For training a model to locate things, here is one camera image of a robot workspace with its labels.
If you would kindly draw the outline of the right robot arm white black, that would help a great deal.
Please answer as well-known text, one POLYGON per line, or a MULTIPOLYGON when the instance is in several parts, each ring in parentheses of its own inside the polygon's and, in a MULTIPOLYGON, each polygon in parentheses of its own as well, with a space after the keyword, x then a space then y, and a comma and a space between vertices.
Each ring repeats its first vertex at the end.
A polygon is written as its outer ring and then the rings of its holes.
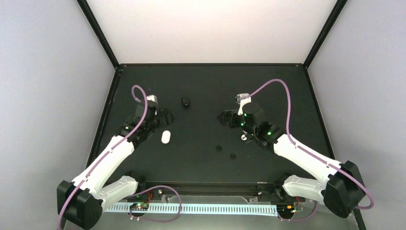
POLYGON ((318 153, 262 115, 225 110, 217 119, 223 126, 242 129, 246 140, 255 141, 263 149, 293 162, 312 175, 311 179, 289 175, 272 188, 276 199, 284 201, 290 196, 312 199, 336 216, 347 218, 365 197, 362 176, 355 163, 341 163, 318 153))

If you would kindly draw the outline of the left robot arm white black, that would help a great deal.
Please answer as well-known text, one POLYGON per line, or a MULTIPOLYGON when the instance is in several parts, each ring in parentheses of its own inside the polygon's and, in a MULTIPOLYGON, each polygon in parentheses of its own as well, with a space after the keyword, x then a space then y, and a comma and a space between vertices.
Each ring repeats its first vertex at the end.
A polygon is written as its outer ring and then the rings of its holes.
POLYGON ((57 229, 66 219, 89 230, 112 205, 136 193, 139 181, 124 175, 107 185, 118 166, 158 128, 171 125, 174 116, 169 109, 140 107, 117 128, 107 147, 71 182, 62 181, 56 190, 57 229))

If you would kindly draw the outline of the white earbud charging case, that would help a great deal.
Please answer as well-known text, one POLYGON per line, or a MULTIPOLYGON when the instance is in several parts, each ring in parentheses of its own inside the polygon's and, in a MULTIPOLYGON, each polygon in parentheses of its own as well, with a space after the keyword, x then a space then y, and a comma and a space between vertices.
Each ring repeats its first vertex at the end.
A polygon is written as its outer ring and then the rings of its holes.
POLYGON ((165 130, 162 132, 161 142, 163 144, 168 144, 171 139, 171 132, 169 130, 165 130))

